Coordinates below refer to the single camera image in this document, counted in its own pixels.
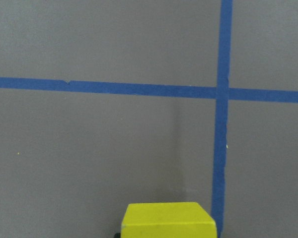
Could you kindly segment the yellow wooden block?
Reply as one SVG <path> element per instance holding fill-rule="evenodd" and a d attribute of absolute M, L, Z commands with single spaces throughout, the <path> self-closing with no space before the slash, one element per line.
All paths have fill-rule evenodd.
<path fill-rule="evenodd" d="M 216 238 L 214 219 L 197 202 L 132 203 L 121 223 L 122 238 Z"/>

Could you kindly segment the blue tape line crosswise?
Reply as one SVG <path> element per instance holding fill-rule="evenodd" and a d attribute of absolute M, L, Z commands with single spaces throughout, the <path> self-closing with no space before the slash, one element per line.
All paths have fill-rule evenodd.
<path fill-rule="evenodd" d="M 217 87 L 203 87 L 75 80 L 65 82 L 64 80 L 0 77 L 0 88 L 138 96 L 180 97 L 196 99 L 298 103 L 298 91 L 230 88 L 227 80 L 220 81 Z"/>

